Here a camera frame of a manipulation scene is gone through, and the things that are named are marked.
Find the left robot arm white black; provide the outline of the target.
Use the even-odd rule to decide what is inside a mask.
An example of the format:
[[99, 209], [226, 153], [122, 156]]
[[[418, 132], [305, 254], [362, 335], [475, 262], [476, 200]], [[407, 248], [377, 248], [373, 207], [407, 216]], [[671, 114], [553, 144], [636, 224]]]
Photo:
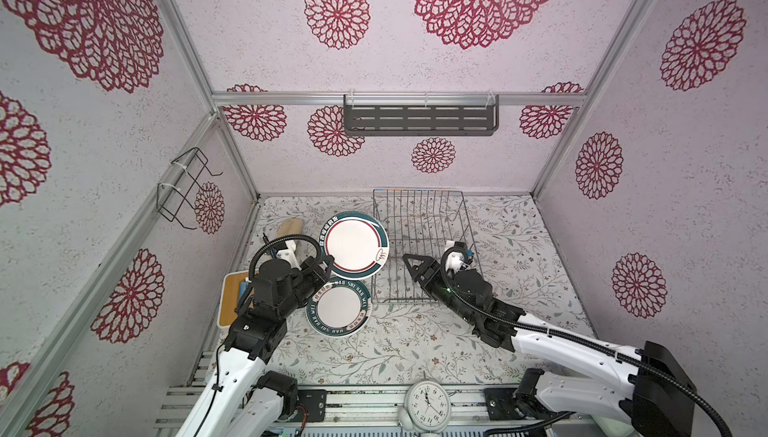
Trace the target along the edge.
[[[289, 241], [310, 244], [301, 263], [262, 256]], [[289, 234], [264, 244], [252, 257], [236, 318], [214, 354], [215, 374], [180, 427], [179, 436], [261, 436], [292, 418], [297, 381], [267, 364], [287, 334], [287, 319], [330, 280], [334, 258], [308, 235]]]

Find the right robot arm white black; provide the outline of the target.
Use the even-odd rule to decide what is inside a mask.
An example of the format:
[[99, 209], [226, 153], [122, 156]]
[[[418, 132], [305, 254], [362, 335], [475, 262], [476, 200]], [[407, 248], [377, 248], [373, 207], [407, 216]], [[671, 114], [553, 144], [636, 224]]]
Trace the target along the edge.
[[468, 323], [486, 345], [566, 369], [564, 375], [528, 369], [514, 392], [517, 412], [539, 426], [588, 414], [628, 424], [641, 436], [689, 436], [701, 410], [720, 435], [731, 435], [663, 345], [648, 341], [637, 348], [589, 338], [496, 298], [461, 243], [440, 258], [406, 254], [402, 260], [414, 283]]

